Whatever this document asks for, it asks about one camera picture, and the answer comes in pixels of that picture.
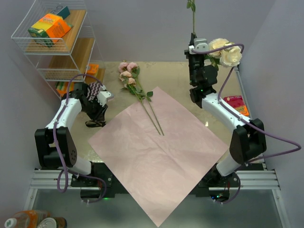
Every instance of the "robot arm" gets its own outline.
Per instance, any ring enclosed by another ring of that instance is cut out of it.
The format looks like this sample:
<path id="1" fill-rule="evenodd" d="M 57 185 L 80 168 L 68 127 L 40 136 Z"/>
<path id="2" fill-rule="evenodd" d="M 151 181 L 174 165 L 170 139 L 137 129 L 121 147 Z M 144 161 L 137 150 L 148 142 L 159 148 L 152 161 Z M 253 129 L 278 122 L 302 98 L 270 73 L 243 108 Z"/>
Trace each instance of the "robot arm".
<path id="1" fill-rule="evenodd" d="M 105 91 L 100 91 L 93 101 L 88 101 L 86 96 L 86 84 L 82 84 L 82 89 L 70 92 L 68 103 L 66 99 L 61 101 L 61 106 L 54 119 L 44 128 L 35 132 L 35 140 L 38 151 L 39 163 L 42 167 L 49 169 L 58 169 L 62 166 L 57 149 L 51 146 L 54 142 L 53 128 L 57 121 L 56 133 L 59 147 L 64 156 L 66 166 L 73 172 L 88 175 L 91 173 L 91 162 L 84 160 L 77 155 L 77 149 L 70 134 L 72 125 L 76 116 L 84 111 L 94 120 L 104 121 L 107 101 L 113 98 L 113 95 Z M 66 106 L 60 118 L 56 120 L 58 114 Z"/>
<path id="2" fill-rule="evenodd" d="M 190 90 L 191 100 L 200 108 L 213 114 L 232 132 L 228 155 L 211 169 L 211 176 L 220 179 L 229 176 L 242 164 L 266 150 L 265 135 L 246 125 L 240 119 L 242 118 L 262 130 L 264 125 L 259 119 L 251 120 L 234 110 L 223 99 L 218 99 L 217 92 L 212 88 L 217 83 L 218 71 L 212 65 L 205 66 L 204 61 L 207 56 L 195 54 L 192 52 L 193 49 L 202 52 L 208 51 L 206 39 L 196 38 L 192 34 L 189 48 L 185 50 L 186 58 L 189 60 L 190 85 L 193 86 Z M 222 102 L 239 118 L 228 112 L 219 102 Z"/>

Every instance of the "pink flower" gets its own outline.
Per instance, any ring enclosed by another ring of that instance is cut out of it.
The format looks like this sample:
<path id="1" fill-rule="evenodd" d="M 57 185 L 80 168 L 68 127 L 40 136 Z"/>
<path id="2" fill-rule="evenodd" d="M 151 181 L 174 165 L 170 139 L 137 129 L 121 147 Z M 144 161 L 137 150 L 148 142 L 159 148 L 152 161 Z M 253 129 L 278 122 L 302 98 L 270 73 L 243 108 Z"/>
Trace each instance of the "pink flower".
<path id="1" fill-rule="evenodd" d="M 132 72 L 132 69 L 137 68 L 137 67 L 138 67 L 137 63 L 131 62 L 131 63 L 129 63 L 129 65 L 127 66 L 127 70 L 128 70 L 129 72 Z"/>
<path id="2" fill-rule="evenodd" d="M 124 81 L 124 77 L 132 77 L 132 74 L 129 71 L 123 71 L 120 75 L 119 75 L 119 79 L 121 81 Z"/>
<path id="3" fill-rule="evenodd" d="M 127 70 L 128 65 L 129 65 L 129 64 L 126 63 L 126 62 L 120 63 L 120 64 L 119 64 L 119 67 L 118 67 L 118 71 L 119 71 L 120 73 L 122 73 L 123 71 Z"/>
<path id="4" fill-rule="evenodd" d="M 136 81 L 135 81 L 135 79 L 132 78 L 132 77 L 130 77 L 130 78 L 129 78 L 129 81 L 128 81 L 128 84 L 129 84 L 129 85 L 134 85 L 134 86 L 136 86 Z"/>

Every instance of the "pink paper sheet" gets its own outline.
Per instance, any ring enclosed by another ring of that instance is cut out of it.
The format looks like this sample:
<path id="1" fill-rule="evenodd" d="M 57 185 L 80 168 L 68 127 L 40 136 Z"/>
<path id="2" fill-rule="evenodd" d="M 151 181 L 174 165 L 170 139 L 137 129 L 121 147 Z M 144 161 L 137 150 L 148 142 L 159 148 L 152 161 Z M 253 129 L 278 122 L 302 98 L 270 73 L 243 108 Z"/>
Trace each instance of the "pink paper sheet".
<path id="1" fill-rule="evenodd" d="M 165 136 L 157 133 L 141 104 L 135 103 L 89 143 L 159 227 L 228 147 L 158 87 L 152 106 Z"/>

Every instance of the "wall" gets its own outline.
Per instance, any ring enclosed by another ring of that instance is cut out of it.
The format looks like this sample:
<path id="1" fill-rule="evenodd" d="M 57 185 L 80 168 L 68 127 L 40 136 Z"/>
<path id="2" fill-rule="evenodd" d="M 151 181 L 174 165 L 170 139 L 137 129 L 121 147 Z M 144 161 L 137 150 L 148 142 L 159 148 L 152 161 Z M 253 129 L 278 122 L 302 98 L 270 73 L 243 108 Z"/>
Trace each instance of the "wall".
<path id="1" fill-rule="evenodd" d="M 186 0 L 86 0 L 105 61 L 185 61 L 192 32 Z M 196 32 L 248 48 L 275 0 L 197 0 Z"/>
<path id="2" fill-rule="evenodd" d="M 253 117 L 267 131 L 304 142 L 304 1 L 277 0 L 240 66 Z M 294 148 L 267 138 L 266 154 Z M 275 168 L 284 202 L 294 228 L 303 227 L 304 150 L 267 159 Z"/>
<path id="3" fill-rule="evenodd" d="M 2 1 L 0 7 L 1 227 L 23 209 L 38 166 L 35 130 L 46 126 L 59 108 L 58 98 L 10 39 L 32 3 Z"/>

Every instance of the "flower bouquet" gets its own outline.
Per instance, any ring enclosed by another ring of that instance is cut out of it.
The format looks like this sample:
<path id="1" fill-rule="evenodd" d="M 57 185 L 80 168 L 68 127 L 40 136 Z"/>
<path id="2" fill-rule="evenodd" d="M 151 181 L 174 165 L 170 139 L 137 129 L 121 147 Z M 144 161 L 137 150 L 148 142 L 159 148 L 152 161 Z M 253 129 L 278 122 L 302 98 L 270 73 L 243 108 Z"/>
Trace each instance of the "flower bouquet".
<path id="1" fill-rule="evenodd" d="M 156 117 L 155 111 L 152 108 L 151 105 L 151 97 L 153 96 L 153 91 L 145 93 L 143 90 L 142 85 L 139 82 L 139 73 L 140 73 L 140 68 L 136 63 L 127 63 L 127 62 L 122 62 L 119 64 L 118 71 L 120 72 L 119 79 L 122 81 L 124 84 L 124 88 L 122 90 L 129 91 L 132 95 L 135 95 L 138 101 L 142 104 L 145 112 L 147 113 L 148 117 L 150 118 L 151 122 L 153 123 L 155 129 L 157 130 L 158 134 L 164 135 L 162 131 L 162 127 Z M 154 123 L 153 119 L 151 118 L 150 114 L 148 113 L 146 107 L 143 105 L 143 101 L 146 99 L 148 101 L 148 104 L 152 110 L 152 113 L 156 119 L 156 122 L 158 124 L 159 129 L 156 127 L 156 124 Z"/>

